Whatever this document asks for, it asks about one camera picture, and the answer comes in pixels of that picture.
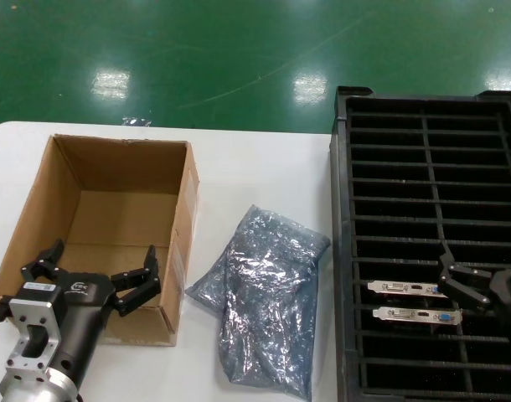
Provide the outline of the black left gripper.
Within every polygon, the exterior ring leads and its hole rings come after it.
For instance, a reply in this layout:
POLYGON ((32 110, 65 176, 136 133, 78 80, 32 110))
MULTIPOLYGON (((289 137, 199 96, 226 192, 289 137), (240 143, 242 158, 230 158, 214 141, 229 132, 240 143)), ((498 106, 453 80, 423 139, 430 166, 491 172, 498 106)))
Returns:
POLYGON ((68 273, 59 267, 65 250, 62 239, 21 268, 26 282, 43 277, 56 282, 64 292, 67 312, 60 327, 61 341, 49 365, 69 378, 84 378, 96 344, 114 308, 125 317, 161 292, 156 248, 150 245, 143 267, 111 276, 68 273), (116 296, 127 291, 124 296, 116 296))

